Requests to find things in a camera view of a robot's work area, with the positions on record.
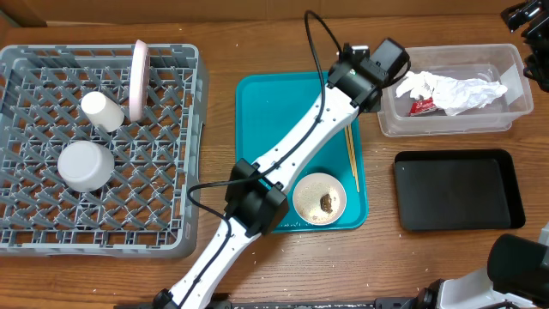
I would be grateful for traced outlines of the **red snack wrapper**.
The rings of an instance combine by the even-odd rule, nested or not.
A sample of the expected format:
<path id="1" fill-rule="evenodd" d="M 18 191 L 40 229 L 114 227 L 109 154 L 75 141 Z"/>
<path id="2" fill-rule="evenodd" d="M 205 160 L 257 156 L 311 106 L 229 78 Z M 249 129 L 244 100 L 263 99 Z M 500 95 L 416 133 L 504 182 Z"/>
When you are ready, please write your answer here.
<path id="1" fill-rule="evenodd" d="M 433 98 L 415 101 L 408 113 L 409 117 L 415 117 L 430 112 L 436 112 L 438 107 L 434 104 Z"/>

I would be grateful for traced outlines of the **white tissue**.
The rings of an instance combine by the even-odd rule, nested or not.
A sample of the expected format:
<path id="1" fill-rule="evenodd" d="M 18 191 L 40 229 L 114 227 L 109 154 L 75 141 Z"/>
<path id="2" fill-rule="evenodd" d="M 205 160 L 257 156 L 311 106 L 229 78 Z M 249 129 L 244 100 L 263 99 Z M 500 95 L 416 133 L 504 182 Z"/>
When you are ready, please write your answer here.
<path id="1" fill-rule="evenodd" d="M 437 78 L 430 72 L 413 73 L 408 71 L 402 83 L 397 87 L 395 97 L 401 98 L 404 94 L 409 94 L 409 97 L 415 100 L 429 99 L 432 97 L 436 84 Z"/>

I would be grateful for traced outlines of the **white napkin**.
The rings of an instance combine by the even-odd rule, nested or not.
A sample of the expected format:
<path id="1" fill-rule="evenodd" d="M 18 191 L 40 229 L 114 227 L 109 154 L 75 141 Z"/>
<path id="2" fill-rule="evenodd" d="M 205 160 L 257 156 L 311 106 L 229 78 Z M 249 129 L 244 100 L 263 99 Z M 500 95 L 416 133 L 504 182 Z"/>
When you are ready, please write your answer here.
<path id="1" fill-rule="evenodd" d="M 472 78 L 458 80 L 446 76 L 433 76 L 427 80 L 433 103 L 447 116 L 490 105 L 502 97 L 508 88 L 500 82 L 487 82 Z"/>

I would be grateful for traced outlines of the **large pink-white plate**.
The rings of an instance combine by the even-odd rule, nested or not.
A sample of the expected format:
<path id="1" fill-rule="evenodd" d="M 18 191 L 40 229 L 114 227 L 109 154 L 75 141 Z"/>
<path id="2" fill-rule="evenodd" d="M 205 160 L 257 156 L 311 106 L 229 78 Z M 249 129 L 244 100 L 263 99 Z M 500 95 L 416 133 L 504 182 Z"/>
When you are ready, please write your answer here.
<path id="1" fill-rule="evenodd" d="M 147 103 L 150 54 L 148 45 L 138 40 L 133 50 L 130 67 L 129 118 L 131 122 L 142 119 Z"/>

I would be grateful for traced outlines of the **cream plastic cup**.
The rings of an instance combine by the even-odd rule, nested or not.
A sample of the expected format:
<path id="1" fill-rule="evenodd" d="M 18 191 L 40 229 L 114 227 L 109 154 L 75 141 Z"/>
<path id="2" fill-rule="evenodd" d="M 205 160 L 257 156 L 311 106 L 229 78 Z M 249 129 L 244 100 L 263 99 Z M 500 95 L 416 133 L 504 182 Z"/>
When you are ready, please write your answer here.
<path id="1" fill-rule="evenodd" d="M 106 132 L 117 130 L 124 121 L 120 105 L 98 91 L 83 96 L 81 109 L 95 127 L 100 127 Z"/>

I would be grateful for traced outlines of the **grey round bowl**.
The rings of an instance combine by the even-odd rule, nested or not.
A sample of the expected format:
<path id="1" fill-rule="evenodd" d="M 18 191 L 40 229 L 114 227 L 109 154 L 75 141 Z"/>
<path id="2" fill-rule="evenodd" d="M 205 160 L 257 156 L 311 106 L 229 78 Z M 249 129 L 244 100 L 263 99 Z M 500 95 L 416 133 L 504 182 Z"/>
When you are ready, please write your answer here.
<path id="1" fill-rule="evenodd" d="M 114 167 L 112 152 L 89 141 L 71 143 L 57 160 L 57 170 L 65 184 L 79 192 L 98 190 L 109 181 Z"/>

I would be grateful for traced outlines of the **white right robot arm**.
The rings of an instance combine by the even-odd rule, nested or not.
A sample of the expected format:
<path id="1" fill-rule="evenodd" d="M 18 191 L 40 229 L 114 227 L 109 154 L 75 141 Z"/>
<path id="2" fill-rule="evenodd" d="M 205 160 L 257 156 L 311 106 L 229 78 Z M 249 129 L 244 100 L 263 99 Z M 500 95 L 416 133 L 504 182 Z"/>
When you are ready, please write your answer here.
<path id="1" fill-rule="evenodd" d="M 548 90 L 548 0 L 530 0 L 504 9 L 507 28 L 522 32 L 532 54 L 523 74 Z M 487 267 L 462 278 L 438 280 L 406 301 L 404 308 L 547 308 L 548 227 L 533 242 L 511 234 L 492 246 Z"/>

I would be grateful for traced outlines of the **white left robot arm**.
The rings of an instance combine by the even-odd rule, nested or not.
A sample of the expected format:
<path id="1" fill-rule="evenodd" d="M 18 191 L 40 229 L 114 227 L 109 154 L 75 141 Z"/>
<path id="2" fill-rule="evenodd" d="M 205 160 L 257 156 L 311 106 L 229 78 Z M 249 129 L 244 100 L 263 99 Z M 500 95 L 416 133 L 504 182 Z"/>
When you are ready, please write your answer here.
<path id="1" fill-rule="evenodd" d="M 252 242 L 271 233 L 287 215 L 287 193 L 315 154 L 360 113 L 371 111 L 384 88 L 399 81 L 410 57 L 393 39 L 369 54 L 345 45 L 306 114 L 268 152 L 239 160 L 226 187 L 221 224 L 189 272 L 160 291 L 154 308 L 205 308 L 223 276 Z"/>

